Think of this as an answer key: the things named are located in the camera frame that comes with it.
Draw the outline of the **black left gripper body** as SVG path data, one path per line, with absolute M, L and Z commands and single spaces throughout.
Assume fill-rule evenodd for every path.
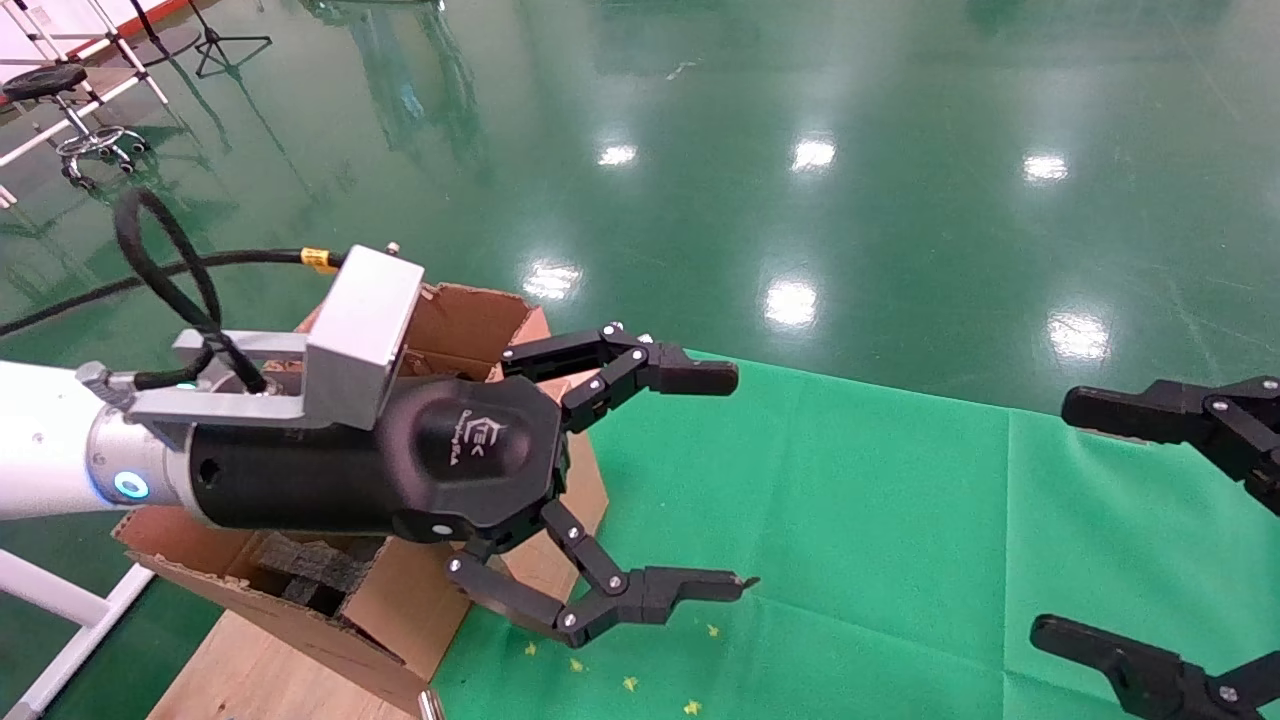
M 195 428 L 196 509 L 232 529 L 480 539 L 511 550 L 566 487 L 561 406 L 532 382 L 411 377 L 375 427 Z

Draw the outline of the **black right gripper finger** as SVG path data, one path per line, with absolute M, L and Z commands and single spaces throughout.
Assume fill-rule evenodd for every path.
M 1210 675 L 1178 653 L 1052 614 L 1032 623 L 1030 643 L 1101 673 L 1139 719 L 1261 719 L 1279 697 L 1277 651 Z
M 1158 445 L 1189 445 L 1279 515 L 1279 380 L 1261 375 L 1220 387 L 1156 380 L 1137 395 L 1078 386 L 1066 392 L 1070 427 Z

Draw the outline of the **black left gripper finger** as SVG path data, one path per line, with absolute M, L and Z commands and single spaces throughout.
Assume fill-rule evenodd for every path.
M 644 389 L 730 396 L 739 387 L 736 364 L 696 360 L 677 345 L 640 340 L 616 322 L 511 345 L 500 366 L 506 377 L 520 375 L 534 384 L 586 373 L 559 400 L 561 424 L 572 433 L 586 430 Z
M 733 571 L 646 566 L 622 571 L 559 500 L 540 511 L 543 528 L 588 582 L 571 603 L 488 566 L 492 547 L 471 539 L 445 566 L 448 578 L 475 603 L 515 625 L 581 648 L 620 624 L 664 625 L 686 601 L 736 602 L 759 580 Z

